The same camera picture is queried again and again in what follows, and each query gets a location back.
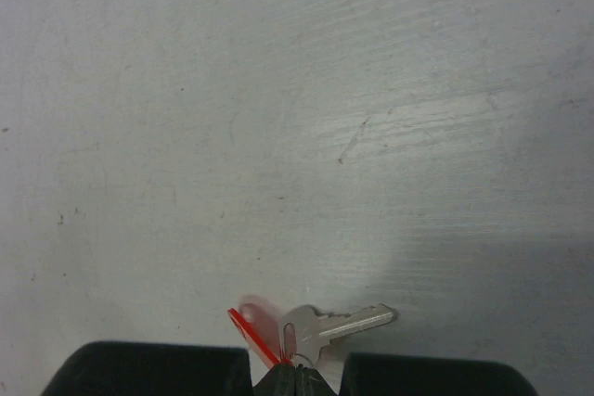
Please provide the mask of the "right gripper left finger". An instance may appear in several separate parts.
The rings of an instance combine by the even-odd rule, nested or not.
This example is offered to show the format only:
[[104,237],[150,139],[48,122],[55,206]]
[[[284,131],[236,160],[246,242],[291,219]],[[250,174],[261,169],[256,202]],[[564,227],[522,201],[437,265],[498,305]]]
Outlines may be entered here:
[[295,371],[277,365],[256,384],[239,348],[98,341],[83,345],[44,395],[294,395]]

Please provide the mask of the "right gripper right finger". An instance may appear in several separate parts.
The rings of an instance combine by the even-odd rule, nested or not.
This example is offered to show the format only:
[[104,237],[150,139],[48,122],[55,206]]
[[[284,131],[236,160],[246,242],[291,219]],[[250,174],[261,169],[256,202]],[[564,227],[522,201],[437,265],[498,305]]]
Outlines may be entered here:
[[535,395],[514,368],[492,362],[352,353],[339,395]]

